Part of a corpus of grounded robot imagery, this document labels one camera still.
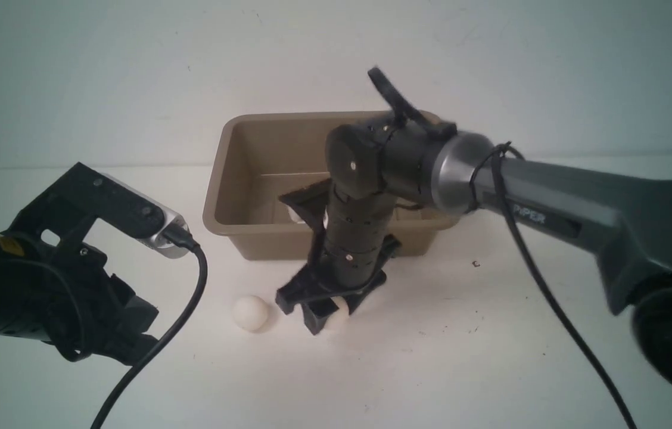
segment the tan plastic bin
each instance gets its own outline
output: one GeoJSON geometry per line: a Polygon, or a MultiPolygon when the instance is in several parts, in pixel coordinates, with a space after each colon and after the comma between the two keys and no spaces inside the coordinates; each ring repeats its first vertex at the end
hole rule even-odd
{"type": "MultiPolygon", "coordinates": [[[[247,260],[306,259],[312,231],[291,220],[278,196],[328,177],[330,130],[379,113],[248,114],[227,122],[206,193],[206,229],[229,237],[247,260]]],[[[417,256],[457,222],[432,209],[397,209],[390,233],[402,242],[399,256],[417,256]]]]}

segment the ball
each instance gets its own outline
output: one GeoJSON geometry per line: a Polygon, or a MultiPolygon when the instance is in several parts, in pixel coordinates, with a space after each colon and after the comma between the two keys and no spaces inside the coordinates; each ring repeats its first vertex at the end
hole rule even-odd
{"type": "Polygon", "coordinates": [[[254,332],[262,328],[270,316],[267,302],[258,296],[241,296],[233,304],[233,320],[244,331],[254,332]]]}

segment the black cable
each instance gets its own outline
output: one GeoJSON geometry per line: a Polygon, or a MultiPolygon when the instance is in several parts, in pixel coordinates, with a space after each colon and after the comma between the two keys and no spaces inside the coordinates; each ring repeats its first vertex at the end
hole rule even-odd
{"type": "Polygon", "coordinates": [[[630,415],[630,410],[627,409],[627,405],[625,405],[624,399],[622,399],[622,395],[617,390],[614,382],[611,381],[611,377],[609,377],[608,373],[606,373],[606,370],[601,365],[601,362],[598,360],[598,358],[596,358],[595,354],[592,352],[592,350],[590,350],[590,347],[586,342],[584,342],[582,336],[572,325],[572,322],[568,319],[567,314],[565,314],[561,309],[561,305],[558,301],[556,301],[553,293],[551,293],[548,284],[545,282],[545,279],[543,279],[543,275],[540,274],[540,269],[537,268],[537,264],[535,264],[534,260],[532,259],[532,255],[530,255],[529,249],[527,249],[527,244],[524,242],[524,237],[521,236],[521,232],[519,232],[519,228],[516,226],[516,219],[514,218],[510,207],[508,207],[508,201],[505,199],[505,180],[503,179],[502,174],[500,174],[500,163],[502,162],[505,153],[508,151],[514,151],[510,148],[510,142],[507,144],[497,145],[497,153],[492,156],[491,163],[494,193],[496,193],[497,202],[500,204],[500,211],[502,212],[503,217],[505,217],[505,223],[508,224],[508,229],[511,231],[511,235],[516,242],[516,246],[519,248],[519,252],[521,252],[521,257],[524,258],[524,263],[527,264],[527,269],[529,269],[530,273],[532,274],[532,277],[534,278],[535,283],[537,283],[537,287],[540,288],[541,293],[543,293],[545,300],[548,301],[548,305],[556,314],[556,317],[559,318],[564,328],[567,329],[570,337],[572,337],[572,339],[575,341],[577,347],[579,347],[579,350],[581,350],[582,354],[584,354],[584,357],[593,366],[595,372],[598,373],[598,376],[601,378],[601,381],[603,381],[603,384],[606,385],[606,389],[608,389],[611,397],[614,399],[614,403],[617,404],[617,408],[619,408],[620,413],[622,413],[622,418],[624,418],[627,427],[629,427],[629,429],[636,429],[637,426],[635,426],[633,416],[630,415]]]}
{"type": "Polygon", "coordinates": [[[69,282],[67,282],[66,277],[64,277],[63,273],[59,271],[57,268],[55,268],[55,266],[52,266],[49,263],[39,261],[23,260],[23,259],[0,261],[0,266],[10,264],[36,266],[44,269],[50,274],[53,274],[53,276],[56,277],[56,279],[58,279],[58,282],[60,282],[61,286],[63,286],[64,290],[66,290],[66,294],[69,296],[71,306],[74,307],[74,312],[77,315],[77,323],[79,324],[79,338],[80,338],[79,351],[77,352],[74,349],[74,347],[72,347],[72,345],[61,342],[62,336],[55,335],[58,334],[58,332],[54,331],[52,326],[49,325],[45,326],[45,331],[47,331],[48,336],[51,337],[50,340],[52,340],[52,343],[58,350],[58,352],[61,353],[61,355],[64,356],[64,358],[66,358],[69,362],[78,362],[81,359],[88,358],[88,356],[92,354],[92,342],[89,337],[90,333],[88,332],[88,329],[86,329],[86,326],[88,326],[87,322],[89,321],[91,316],[89,315],[89,312],[86,312],[86,308],[82,307],[82,305],[80,304],[80,301],[82,300],[78,298],[78,296],[74,293],[74,288],[72,288],[69,282]]]}
{"type": "Polygon", "coordinates": [[[111,408],[113,408],[113,405],[116,402],[116,399],[122,395],[124,389],[129,385],[129,383],[132,382],[134,377],[138,375],[138,373],[140,373],[143,368],[145,368],[145,366],[151,360],[153,360],[153,358],[155,358],[164,347],[167,347],[167,344],[169,344],[173,338],[175,338],[175,335],[178,334],[180,329],[183,328],[185,323],[191,317],[195,307],[198,306],[198,303],[201,300],[201,296],[203,295],[203,291],[206,288],[206,278],[209,274],[209,269],[206,266],[206,255],[203,253],[203,250],[201,250],[201,247],[192,239],[191,233],[179,226],[172,224],[166,228],[164,231],[164,236],[174,244],[178,245],[178,247],[191,250],[191,252],[195,255],[195,258],[197,258],[199,274],[198,282],[195,285],[195,291],[192,294],[191,299],[189,299],[183,312],[180,314],[178,319],[175,320],[175,323],[173,323],[172,326],[170,326],[170,328],[164,332],[164,335],[161,336],[154,347],[149,350],[145,356],[140,358],[140,360],[137,361],[137,363],[135,363],[126,374],[124,374],[124,377],[122,377],[122,379],[116,383],[116,386],[114,386],[113,390],[105,399],[104,404],[102,404],[100,410],[95,416],[95,420],[91,426],[92,429],[100,429],[100,427],[102,427],[102,423],[104,423],[105,418],[108,417],[109,413],[111,412],[111,408]]]}

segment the robotic arm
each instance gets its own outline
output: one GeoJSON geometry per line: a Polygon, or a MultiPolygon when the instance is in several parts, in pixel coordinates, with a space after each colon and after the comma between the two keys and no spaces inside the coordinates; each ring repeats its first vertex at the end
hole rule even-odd
{"type": "Polygon", "coordinates": [[[612,314],[636,306],[639,345],[672,383],[672,180],[523,160],[508,144],[431,124],[380,70],[369,77],[391,112],[331,131],[331,178],[281,197],[315,234],[306,266],[278,291],[279,307],[303,305],[314,334],[337,309],[332,296],[353,312],[385,282],[381,268],[400,245],[386,235],[398,197],[448,214],[488,209],[592,253],[612,314]]]}

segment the table surface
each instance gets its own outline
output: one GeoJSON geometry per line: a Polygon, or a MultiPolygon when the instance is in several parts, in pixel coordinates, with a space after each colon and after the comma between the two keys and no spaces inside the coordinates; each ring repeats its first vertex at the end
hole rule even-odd
{"type": "MultiPolygon", "coordinates": [[[[577,158],[573,166],[672,178],[672,157],[577,158]]],[[[623,427],[614,402],[519,257],[502,218],[476,212],[429,253],[386,266],[388,282],[336,331],[312,337],[301,310],[261,334],[230,307],[272,303],[299,261],[249,262],[201,222],[211,166],[100,169],[181,212],[209,283],[175,340],[127,388],[107,427],[623,427]]],[[[0,169],[0,230],[64,169],[0,169]]],[[[592,256],[523,228],[556,298],[611,374],[638,426],[672,427],[672,386],[644,360],[630,309],[606,309],[592,256]]],[[[155,304],[160,335],[192,293],[197,264],[168,260],[102,222],[86,239],[155,304]]],[[[92,356],[0,337],[0,427],[88,427],[126,371],[92,356]]]]}

